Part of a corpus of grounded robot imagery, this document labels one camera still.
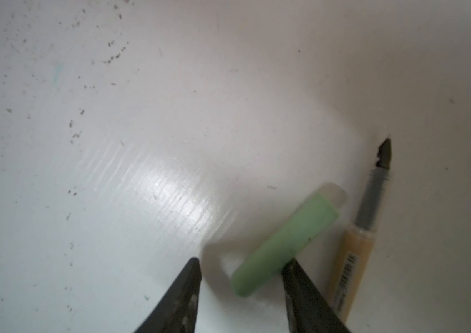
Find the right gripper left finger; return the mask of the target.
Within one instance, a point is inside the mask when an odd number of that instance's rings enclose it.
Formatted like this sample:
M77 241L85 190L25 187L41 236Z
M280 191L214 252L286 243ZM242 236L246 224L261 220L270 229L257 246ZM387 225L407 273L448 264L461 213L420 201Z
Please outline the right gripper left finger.
M194 333L202 271L198 258L190 258L165 295L135 332Z

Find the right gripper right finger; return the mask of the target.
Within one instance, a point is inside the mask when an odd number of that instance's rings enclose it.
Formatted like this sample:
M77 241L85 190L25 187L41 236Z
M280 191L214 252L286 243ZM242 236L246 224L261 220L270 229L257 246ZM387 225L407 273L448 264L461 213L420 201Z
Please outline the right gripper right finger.
M281 274L291 333L350 333L295 259Z

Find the light green cap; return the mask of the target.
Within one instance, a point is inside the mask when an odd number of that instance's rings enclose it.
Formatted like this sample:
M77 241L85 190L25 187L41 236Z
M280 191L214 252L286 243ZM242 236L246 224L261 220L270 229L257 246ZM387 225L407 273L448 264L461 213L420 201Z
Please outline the light green cap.
M339 218L347 193L326 183L306 198L286 222L248 255L231 276L234 293L249 297L280 273L312 240Z

